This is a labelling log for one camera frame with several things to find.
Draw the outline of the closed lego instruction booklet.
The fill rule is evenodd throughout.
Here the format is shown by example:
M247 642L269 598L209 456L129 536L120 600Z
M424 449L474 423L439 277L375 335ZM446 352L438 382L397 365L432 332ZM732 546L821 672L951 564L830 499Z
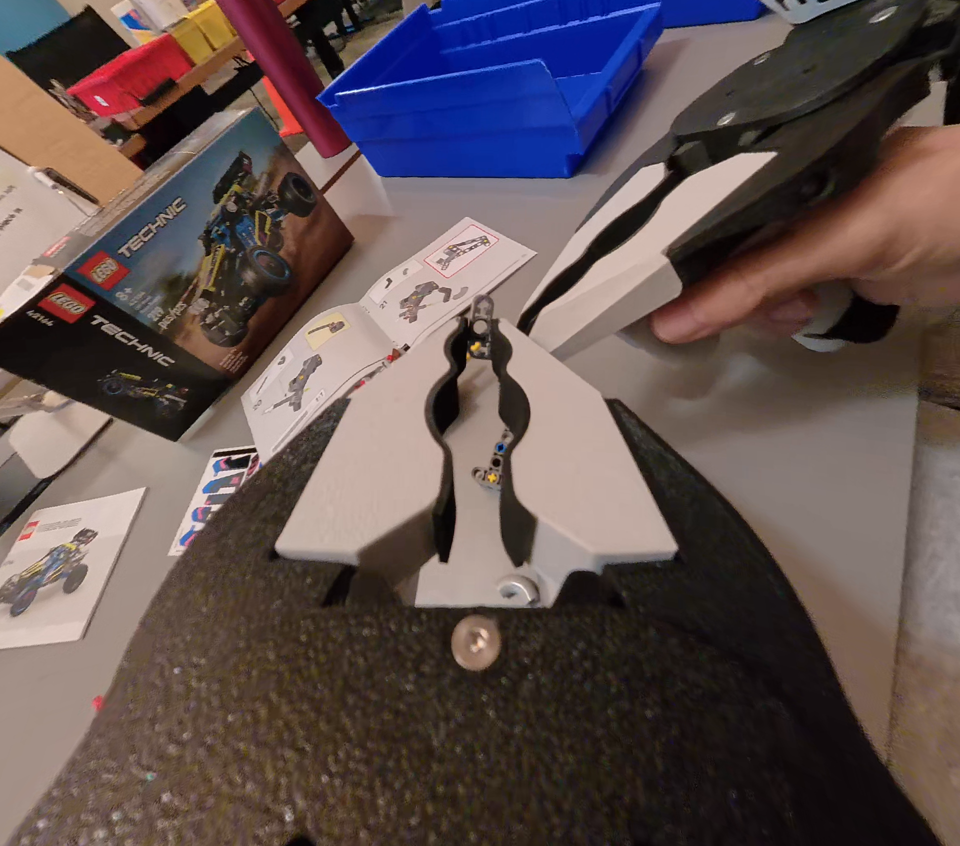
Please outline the closed lego instruction booklet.
M35 511L1 567L1 650L87 633L148 488Z

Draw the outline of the open lego instruction booklet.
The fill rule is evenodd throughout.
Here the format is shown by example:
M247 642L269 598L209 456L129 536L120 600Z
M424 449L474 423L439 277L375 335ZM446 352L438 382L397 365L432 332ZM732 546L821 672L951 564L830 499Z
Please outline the open lego instruction booklet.
M379 276L360 300L313 316L242 396L259 460L270 460L335 400L368 383L536 254L465 217Z

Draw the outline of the dark grey lego assembly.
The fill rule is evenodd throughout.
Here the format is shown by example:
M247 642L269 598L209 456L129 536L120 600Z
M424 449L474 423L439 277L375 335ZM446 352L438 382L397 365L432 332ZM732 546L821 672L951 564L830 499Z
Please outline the dark grey lego assembly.
M468 316L466 353L472 360L493 362L497 351L498 320L493 297L477 296Z

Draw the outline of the yellow storage bin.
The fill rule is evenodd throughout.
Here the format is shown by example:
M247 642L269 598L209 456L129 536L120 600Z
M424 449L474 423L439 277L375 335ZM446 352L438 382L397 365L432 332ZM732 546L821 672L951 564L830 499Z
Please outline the yellow storage bin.
M236 36L234 26L216 0L205 0L169 25L166 32L177 42L195 67L208 60Z

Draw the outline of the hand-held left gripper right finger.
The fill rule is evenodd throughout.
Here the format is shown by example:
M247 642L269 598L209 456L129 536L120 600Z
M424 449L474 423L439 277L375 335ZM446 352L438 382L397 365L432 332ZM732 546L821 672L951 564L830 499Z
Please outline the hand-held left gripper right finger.
M549 607L574 574L669 561L678 542L606 399L506 320L490 340L498 414L511 439L502 545Z

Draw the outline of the brown cardboard box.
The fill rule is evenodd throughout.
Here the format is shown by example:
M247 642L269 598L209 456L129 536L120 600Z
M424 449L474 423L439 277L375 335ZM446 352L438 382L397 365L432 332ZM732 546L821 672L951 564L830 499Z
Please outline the brown cardboard box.
M130 188L141 169L1 58L1 146L35 168L52 168L100 203Z

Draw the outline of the black panel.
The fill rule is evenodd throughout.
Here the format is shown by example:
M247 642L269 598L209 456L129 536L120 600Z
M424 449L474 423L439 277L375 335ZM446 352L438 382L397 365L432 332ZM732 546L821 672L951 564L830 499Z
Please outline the black panel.
M92 6L35 41L5 53L6 60L49 92L68 89L131 49L130 43Z

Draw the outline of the grey fleece garment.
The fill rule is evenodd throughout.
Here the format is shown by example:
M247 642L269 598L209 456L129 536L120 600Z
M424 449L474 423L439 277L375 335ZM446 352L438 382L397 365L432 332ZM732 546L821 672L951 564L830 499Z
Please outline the grey fleece garment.
M959 318L920 347L889 766L943 844L959 843Z

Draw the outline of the wooden bench table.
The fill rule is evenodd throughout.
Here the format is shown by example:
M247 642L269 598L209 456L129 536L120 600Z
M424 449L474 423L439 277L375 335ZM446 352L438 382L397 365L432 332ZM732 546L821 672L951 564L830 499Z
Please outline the wooden bench table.
M313 49L326 73L334 78L342 72L344 66L340 54L325 33L328 22L312 18L319 10L319 7L314 5L316 1L318 0L271 0L271 3L292 32L298 34L306 45ZM333 19L341 20L343 6L350 3L350 0L333 0ZM159 86L150 96L152 102L131 111L115 113L112 119L127 131L139 133L147 123L173 107L194 89L199 88L210 100L231 103L258 82L258 78L254 54L240 36L234 36L211 56L194 66L184 77Z

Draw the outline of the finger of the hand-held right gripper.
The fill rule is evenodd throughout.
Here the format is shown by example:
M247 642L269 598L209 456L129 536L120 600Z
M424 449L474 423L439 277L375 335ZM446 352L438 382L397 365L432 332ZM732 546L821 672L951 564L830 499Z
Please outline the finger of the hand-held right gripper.
M561 249L519 315L532 331L540 315L578 286L600 261L625 245L654 216L669 192L669 166L649 163L622 175Z
M776 152L740 153L675 184L668 182L665 164L642 167L573 234L531 302L545 298L546 289L586 257L588 247L613 228L614 220L627 218L627 193L646 193L640 204L652 201L652 215L535 314L532 340L566 360L674 300L683 286L668 250L776 157Z

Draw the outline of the lego sticker sheet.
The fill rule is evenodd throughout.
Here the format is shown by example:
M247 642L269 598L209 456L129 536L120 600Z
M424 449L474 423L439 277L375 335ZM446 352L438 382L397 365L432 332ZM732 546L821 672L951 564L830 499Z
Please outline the lego sticker sheet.
M260 469L254 445L228 446L211 453L174 534L168 556L179 557L205 529L214 513Z

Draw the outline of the maroon rolled mat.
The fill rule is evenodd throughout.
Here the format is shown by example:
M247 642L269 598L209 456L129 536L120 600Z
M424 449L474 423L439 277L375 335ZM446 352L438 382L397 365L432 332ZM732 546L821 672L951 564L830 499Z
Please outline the maroon rolled mat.
M351 145L318 100L321 80L274 0L215 0L318 154L332 158Z

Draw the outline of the orange traffic cone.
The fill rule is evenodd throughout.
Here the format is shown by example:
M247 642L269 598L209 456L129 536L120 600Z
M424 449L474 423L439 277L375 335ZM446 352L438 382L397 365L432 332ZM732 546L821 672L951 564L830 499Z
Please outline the orange traffic cone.
M304 135L306 133L304 127L296 119L291 108L288 107L277 88L266 75L262 78L262 85L279 118L279 134L282 138L288 139L294 136Z

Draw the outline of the white printed sign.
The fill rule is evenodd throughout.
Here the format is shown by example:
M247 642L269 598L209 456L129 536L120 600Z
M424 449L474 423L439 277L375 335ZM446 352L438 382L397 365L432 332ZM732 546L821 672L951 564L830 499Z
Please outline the white printed sign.
M33 299L57 272L56 252L99 212L54 170L1 152L1 317Z

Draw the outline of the person's right hand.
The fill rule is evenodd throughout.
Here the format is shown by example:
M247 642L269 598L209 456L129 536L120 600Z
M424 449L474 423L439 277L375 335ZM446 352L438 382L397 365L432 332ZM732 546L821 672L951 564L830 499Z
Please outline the person's right hand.
M684 289L650 329L672 345L746 323L793 336L820 311L813 289L834 282L878 305L958 306L958 125L891 132L852 192Z

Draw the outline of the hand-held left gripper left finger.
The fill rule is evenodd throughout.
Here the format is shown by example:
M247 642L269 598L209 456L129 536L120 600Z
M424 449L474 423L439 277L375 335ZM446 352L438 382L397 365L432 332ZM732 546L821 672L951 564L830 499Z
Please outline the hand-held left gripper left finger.
M450 560L457 503L446 434L460 415L467 319L444 324L353 394L274 549L395 588Z

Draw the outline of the lego car set box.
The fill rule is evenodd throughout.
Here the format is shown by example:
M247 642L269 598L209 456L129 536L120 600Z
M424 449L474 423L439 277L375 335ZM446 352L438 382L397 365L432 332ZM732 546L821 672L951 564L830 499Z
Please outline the lego car set box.
M353 244L260 108L216 113L35 256L2 369L177 441Z

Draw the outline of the small grey lego connector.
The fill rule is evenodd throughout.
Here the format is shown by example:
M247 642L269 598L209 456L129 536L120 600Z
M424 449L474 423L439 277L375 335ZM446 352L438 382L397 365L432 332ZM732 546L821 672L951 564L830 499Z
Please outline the small grey lego connector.
M473 480L482 488L499 492L503 480L503 467L505 456L509 446L513 441L513 434L509 429L504 430L497 442L494 444L491 456L486 466L477 466L472 470Z

